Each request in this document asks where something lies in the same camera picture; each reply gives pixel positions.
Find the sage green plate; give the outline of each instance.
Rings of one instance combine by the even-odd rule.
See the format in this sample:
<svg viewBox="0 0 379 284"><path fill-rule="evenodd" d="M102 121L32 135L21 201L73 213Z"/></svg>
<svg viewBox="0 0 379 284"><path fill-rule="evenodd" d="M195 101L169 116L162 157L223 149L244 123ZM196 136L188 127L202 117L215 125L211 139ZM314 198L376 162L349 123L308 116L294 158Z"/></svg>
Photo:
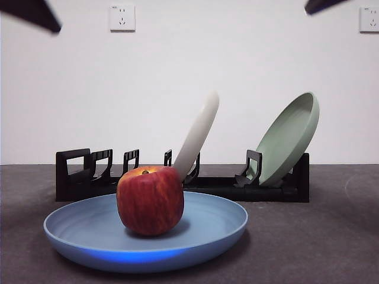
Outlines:
<svg viewBox="0 0 379 284"><path fill-rule="evenodd" d="M256 149L262 153L261 186L277 186L299 161L312 140L319 113L319 103L312 93L300 95L280 113ZM248 178L255 169L256 163L251 163Z"/></svg>

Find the wall outlet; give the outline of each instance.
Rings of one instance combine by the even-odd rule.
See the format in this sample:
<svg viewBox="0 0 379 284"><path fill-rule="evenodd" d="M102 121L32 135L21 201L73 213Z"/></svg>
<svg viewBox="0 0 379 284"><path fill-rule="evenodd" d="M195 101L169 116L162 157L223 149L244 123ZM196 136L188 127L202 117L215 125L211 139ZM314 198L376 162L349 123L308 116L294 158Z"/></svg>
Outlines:
<svg viewBox="0 0 379 284"><path fill-rule="evenodd" d="M379 7L360 7L359 31L361 33L379 33Z"/></svg>
<svg viewBox="0 0 379 284"><path fill-rule="evenodd" d="M111 31L135 31L136 30L136 6L112 5L110 8Z"/></svg>

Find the dark gray countertop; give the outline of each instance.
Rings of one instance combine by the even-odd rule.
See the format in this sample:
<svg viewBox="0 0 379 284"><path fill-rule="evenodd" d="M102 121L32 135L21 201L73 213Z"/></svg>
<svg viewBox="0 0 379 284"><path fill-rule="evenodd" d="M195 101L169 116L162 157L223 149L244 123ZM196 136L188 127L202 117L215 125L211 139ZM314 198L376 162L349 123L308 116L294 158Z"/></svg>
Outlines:
<svg viewBox="0 0 379 284"><path fill-rule="evenodd" d="M237 166L202 166L203 175ZM249 223L207 263L122 275L82 267L52 249L43 221L54 166L1 166L1 283L379 283L379 165L310 167L310 203L239 202Z"/></svg>

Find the apple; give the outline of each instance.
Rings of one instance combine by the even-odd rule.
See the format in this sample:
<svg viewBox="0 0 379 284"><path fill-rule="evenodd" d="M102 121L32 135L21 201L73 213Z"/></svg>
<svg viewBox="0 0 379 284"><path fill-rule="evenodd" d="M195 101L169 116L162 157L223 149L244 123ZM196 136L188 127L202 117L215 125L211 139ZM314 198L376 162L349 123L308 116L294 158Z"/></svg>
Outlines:
<svg viewBox="0 0 379 284"><path fill-rule="evenodd" d="M182 218L183 185L173 167L141 166L117 184L117 209L125 227L147 236L163 234Z"/></svg>

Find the black dish rack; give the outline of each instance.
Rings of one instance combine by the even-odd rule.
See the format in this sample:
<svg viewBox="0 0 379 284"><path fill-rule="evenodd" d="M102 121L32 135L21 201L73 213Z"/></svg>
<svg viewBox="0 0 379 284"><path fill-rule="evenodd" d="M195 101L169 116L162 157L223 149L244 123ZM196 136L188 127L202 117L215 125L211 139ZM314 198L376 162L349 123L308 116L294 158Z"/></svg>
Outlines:
<svg viewBox="0 0 379 284"><path fill-rule="evenodd" d="M123 173L129 170L129 161L134 168L139 166L140 151L124 153ZM69 174L67 160L84 158L83 170ZM98 176L96 161L108 159L106 169ZM250 161L256 161L252 179L246 177ZM171 166L172 150L164 154L164 166ZM111 176L113 162L112 149L92 152L90 149L60 151L56 153L56 201L78 201L116 192L121 176ZM262 154L253 150L246 152L246 165L242 173L234 177L199 176L200 153L193 170L183 181L183 189L221 196L233 201L274 201L309 202L309 154L304 153L290 173L287 173L278 187L267 188L259 185L262 172Z"/></svg>

